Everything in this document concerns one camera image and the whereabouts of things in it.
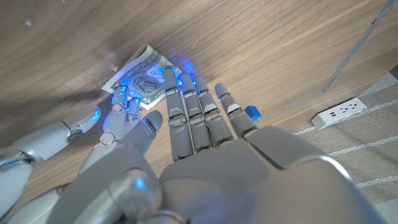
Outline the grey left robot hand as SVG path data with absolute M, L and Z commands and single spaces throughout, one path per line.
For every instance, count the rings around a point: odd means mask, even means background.
M 275 126 L 259 128 L 219 83 L 163 74 L 173 163 L 144 155 L 153 111 L 62 192 L 49 223 L 382 223 L 345 168 Z

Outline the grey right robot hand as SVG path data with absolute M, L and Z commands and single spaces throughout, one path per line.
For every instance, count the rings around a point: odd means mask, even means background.
M 130 97 L 129 94 L 130 89 L 126 86 L 115 89 L 111 111 L 103 123 L 103 134 L 83 163 L 82 171 L 111 152 L 138 123 L 141 98 Z M 1 219 L 7 216 L 24 193 L 33 167 L 56 155 L 77 137 L 89 131 L 100 116 L 101 109 L 98 106 L 87 106 L 1 149 Z

